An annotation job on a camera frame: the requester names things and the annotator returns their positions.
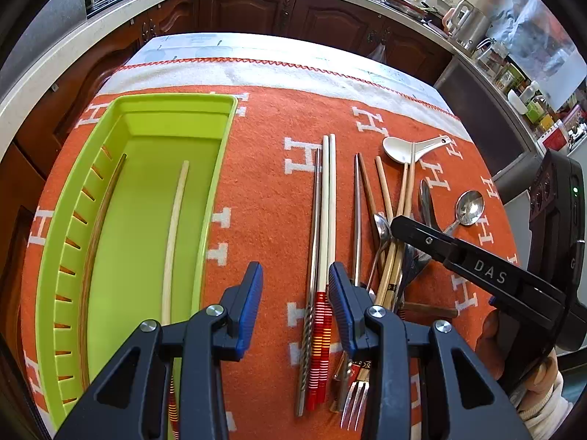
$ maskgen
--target cabinet handle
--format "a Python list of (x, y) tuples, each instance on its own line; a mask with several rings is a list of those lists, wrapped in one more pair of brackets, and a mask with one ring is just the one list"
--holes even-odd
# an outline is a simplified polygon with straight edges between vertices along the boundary
[(278, 25), (280, 28), (280, 32), (284, 30), (289, 20), (289, 1), (290, 0), (285, 0), (283, 8), (281, 9), (280, 23)]
[(387, 44), (387, 38), (389, 37), (389, 28), (385, 28), (385, 31), (381, 35), (381, 44)]
[(149, 19), (149, 32), (151, 33), (151, 38), (154, 38), (157, 35), (157, 26), (153, 23), (153, 20)]
[(141, 38), (143, 40), (143, 44), (146, 44), (149, 40), (149, 28), (147, 27), (146, 21), (143, 22)]
[(375, 30), (371, 30), (369, 32), (369, 34), (367, 35), (367, 42), (368, 43), (372, 43), (375, 41), (375, 35), (377, 34), (377, 32)]

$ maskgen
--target blue gripper pad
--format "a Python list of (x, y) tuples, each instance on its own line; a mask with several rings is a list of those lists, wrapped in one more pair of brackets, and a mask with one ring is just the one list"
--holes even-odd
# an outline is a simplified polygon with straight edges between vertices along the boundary
[(221, 360), (239, 361), (251, 345), (262, 291), (263, 269), (257, 261), (249, 263), (240, 285), (224, 291), (220, 304), (228, 310), (227, 323), (213, 337)]
[(331, 264), (328, 294), (336, 318), (340, 342), (351, 359), (378, 344), (378, 337), (365, 326), (365, 311), (373, 305), (367, 291), (353, 286), (342, 263)]

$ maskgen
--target table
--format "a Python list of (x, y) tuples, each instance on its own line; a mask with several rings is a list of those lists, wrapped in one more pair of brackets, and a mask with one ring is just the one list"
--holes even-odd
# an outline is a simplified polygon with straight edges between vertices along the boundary
[[(216, 92), (239, 99), (216, 191), (202, 296), (202, 305), (216, 302), (226, 287), (241, 280), (250, 260), (261, 262), (265, 288), (251, 349), (239, 364), (222, 367), (231, 438), (258, 438), (260, 433), (286, 440), (359, 437), (358, 432), (338, 428), (338, 417), (328, 412), (332, 398), (317, 411), (294, 418), (313, 158), (323, 134), (337, 137), (336, 259), (347, 268), (352, 258), (355, 153), (365, 157), (381, 210), (373, 160), (382, 156), (397, 205), (401, 167), (383, 153), (381, 141), (388, 135), (413, 141), (450, 135), (450, 145), (417, 164), (416, 181), (428, 180), (442, 227), (453, 221), (461, 193), (482, 192), (483, 218), (472, 227), (459, 227), (456, 236), (517, 262), (506, 213), (489, 172), (465, 128), (434, 88), (374, 61), (302, 41), (244, 34), (155, 38), (112, 76), (87, 107), (51, 171), (35, 215), (23, 269), (22, 337), (28, 380), (52, 431), (63, 412), (48, 411), (43, 386), (59, 382), (65, 387), (67, 379), (43, 378), (37, 364), (34, 311), (44, 240), (75, 158), (108, 104), (124, 93), (145, 92)], [(367, 229), (363, 247), (361, 272), (366, 278), (374, 253)], [(472, 346), (491, 310), (487, 293), (436, 263), (409, 286), (406, 298), (455, 306), (460, 315), (454, 325)], [(335, 335), (331, 366), (340, 355), (337, 340)], [(416, 370), (412, 382), (412, 417), (418, 431)]]

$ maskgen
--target metal panel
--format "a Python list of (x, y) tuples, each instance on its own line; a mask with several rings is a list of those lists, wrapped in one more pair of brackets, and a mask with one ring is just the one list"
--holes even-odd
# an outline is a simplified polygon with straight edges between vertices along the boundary
[[(45, 51), (85, 21), (84, 0), (49, 0), (0, 69), (0, 100)], [(47, 81), (47, 89), (52, 82)]]
[(470, 66), (455, 56), (434, 86), (463, 122), (506, 203), (530, 186), (542, 154), (506, 98)]

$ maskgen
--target plastic bag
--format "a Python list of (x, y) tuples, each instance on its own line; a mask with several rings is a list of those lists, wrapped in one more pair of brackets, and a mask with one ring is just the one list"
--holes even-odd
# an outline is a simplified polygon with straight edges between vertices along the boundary
[(587, 74), (585, 61), (561, 24), (541, 0), (500, 0), (491, 20), (487, 36), (504, 43), (557, 110)]
[(379, 43), (377, 48), (373, 50), (368, 55), (368, 58), (373, 61), (377, 61), (378, 63), (387, 64), (387, 58), (385, 57), (385, 45), (383, 43)]

